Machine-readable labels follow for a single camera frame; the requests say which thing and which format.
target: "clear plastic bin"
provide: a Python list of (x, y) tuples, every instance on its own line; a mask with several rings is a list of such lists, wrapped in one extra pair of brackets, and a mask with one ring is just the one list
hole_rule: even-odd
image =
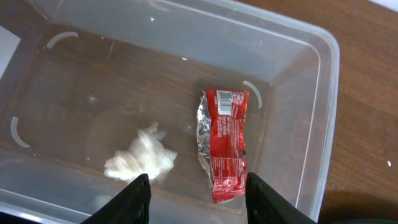
[(247, 223), (243, 197), (212, 204), (195, 132), (201, 90), (247, 80), (262, 96), (249, 171), (318, 219), (340, 59), (327, 31), (224, 0), (0, 0), (0, 26), (0, 211), (81, 222), (126, 186), (104, 162), (158, 121), (178, 156), (151, 183), (150, 222)]

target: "crumpled white tissue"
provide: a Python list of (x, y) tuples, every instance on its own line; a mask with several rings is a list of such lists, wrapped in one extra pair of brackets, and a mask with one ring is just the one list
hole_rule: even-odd
[(131, 183), (141, 174), (150, 180), (167, 173), (174, 167), (177, 153), (165, 149), (160, 142), (165, 132), (157, 130), (157, 122), (144, 130), (138, 130), (127, 151), (116, 151), (113, 158), (105, 162), (105, 176)]

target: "wood grain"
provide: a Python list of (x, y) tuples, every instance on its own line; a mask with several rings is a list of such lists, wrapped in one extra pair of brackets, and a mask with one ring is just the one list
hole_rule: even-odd
[(319, 222), (398, 220), (398, 13), (365, 0), (243, 2), (320, 26), (340, 45), (338, 113)]

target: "white barcode label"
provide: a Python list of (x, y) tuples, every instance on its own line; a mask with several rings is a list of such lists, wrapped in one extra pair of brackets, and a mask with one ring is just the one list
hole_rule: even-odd
[(232, 115), (232, 92), (217, 90), (217, 104), (219, 115)]

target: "wooden table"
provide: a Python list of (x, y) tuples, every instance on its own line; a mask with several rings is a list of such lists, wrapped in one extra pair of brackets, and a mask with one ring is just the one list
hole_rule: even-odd
[(335, 138), (319, 222), (398, 220), (398, 13), (365, 0), (244, 2), (325, 28), (339, 43)]

